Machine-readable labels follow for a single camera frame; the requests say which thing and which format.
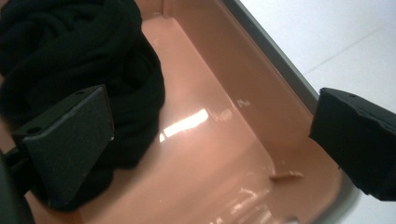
black cloth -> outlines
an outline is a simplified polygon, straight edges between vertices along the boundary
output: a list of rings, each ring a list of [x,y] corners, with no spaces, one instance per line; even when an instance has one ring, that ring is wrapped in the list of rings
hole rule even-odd
[[[311,134],[354,185],[396,201],[396,115],[357,95],[324,88]]]
[[[141,23],[133,0],[10,0],[0,20],[1,115],[22,125],[74,91],[106,84],[115,139],[96,168],[135,167],[164,102],[160,61]],[[90,185],[107,186],[106,176]],[[77,197],[68,210],[87,200]]]

plastic bin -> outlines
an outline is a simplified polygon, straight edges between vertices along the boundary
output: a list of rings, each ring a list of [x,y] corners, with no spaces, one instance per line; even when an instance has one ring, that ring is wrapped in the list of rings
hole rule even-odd
[[[162,61],[161,132],[136,169],[117,170],[75,212],[28,193],[37,224],[310,223],[350,206],[352,185],[307,137],[315,92],[241,4],[136,2]]]

